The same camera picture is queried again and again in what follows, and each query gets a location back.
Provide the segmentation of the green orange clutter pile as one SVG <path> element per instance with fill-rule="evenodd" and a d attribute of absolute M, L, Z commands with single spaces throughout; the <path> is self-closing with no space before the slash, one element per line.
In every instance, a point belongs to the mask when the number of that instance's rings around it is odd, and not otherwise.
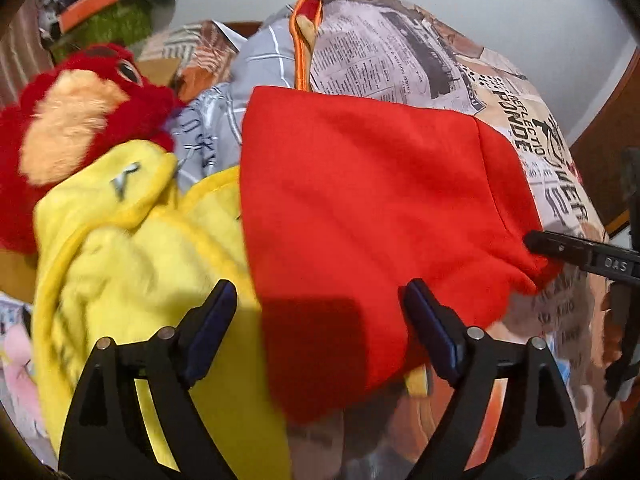
<path fill-rule="evenodd" d="M 130 46 L 149 37 L 153 14 L 176 0 L 36 0 L 40 40 L 54 62 L 93 44 Z"/>

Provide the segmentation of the newspaper print blanket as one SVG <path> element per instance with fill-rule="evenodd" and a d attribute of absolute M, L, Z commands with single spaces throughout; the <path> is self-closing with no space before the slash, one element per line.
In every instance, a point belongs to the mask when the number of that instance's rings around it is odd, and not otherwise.
<path fill-rule="evenodd" d="M 604 231 L 539 92 L 407 0 L 309 0 L 290 32 L 273 204 L 244 200 L 294 477 L 399 479 L 433 434 L 449 388 L 401 313 L 412 278 L 465 323 L 548 341 L 595 463 L 605 281 L 524 237 Z"/>

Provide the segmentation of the yellow garment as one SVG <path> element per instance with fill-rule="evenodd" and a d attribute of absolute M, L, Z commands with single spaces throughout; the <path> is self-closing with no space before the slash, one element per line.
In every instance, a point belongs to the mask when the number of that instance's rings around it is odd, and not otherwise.
<path fill-rule="evenodd" d="M 37 204 L 32 345 L 44 426 L 59 445 L 98 339 L 148 339 L 178 324 L 227 280 L 238 293 L 238 308 L 191 396 L 239 478 L 290 478 L 285 423 L 267 387 L 262 308 L 245 255 L 239 169 L 181 192 L 176 167 L 175 156 L 156 144 L 130 141 Z"/>

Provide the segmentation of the striped brown curtain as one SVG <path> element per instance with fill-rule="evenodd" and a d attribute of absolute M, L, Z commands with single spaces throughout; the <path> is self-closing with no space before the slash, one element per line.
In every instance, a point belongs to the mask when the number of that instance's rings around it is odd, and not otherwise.
<path fill-rule="evenodd" d="M 22 90 L 54 64 L 40 41 L 36 0 L 25 0 L 1 36 L 0 102 L 14 103 Z"/>

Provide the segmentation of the red plush toy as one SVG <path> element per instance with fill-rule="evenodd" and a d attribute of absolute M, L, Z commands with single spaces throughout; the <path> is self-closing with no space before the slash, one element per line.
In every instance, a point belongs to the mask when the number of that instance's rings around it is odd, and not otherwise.
<path fill-rule="evenodd" d="M 145 140 L 172 151 L 183 102 L 152 84 L 117 44 L 95 44 L 39 74 L 1 112 L 1 246 L 36 250 L 36 203 L 111 148 Z"/>

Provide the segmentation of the red hooded jacket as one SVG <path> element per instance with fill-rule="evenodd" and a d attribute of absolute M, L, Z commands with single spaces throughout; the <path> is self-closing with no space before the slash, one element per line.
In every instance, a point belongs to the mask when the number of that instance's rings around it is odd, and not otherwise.
<path fill-rule="evenodd" d="M 560 272 L 518 154 L 481 120 L 261 86 L 242 122 L 241 221 L 270 393 L 305 425 L 427 363 L 400 306 L 420 278 L 487 327 Z"/>

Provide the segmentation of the brown wooden door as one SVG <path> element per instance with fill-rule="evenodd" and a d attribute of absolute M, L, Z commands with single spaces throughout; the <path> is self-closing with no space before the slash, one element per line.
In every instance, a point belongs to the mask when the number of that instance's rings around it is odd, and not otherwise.
<path fill-rule="evenodd" d="M 570 148 L 582 185 L 605 231 L 613 235 L 629 220 L 620 186 L 622 153 L 639 145 L 639 49 L 604 107 Z"/>

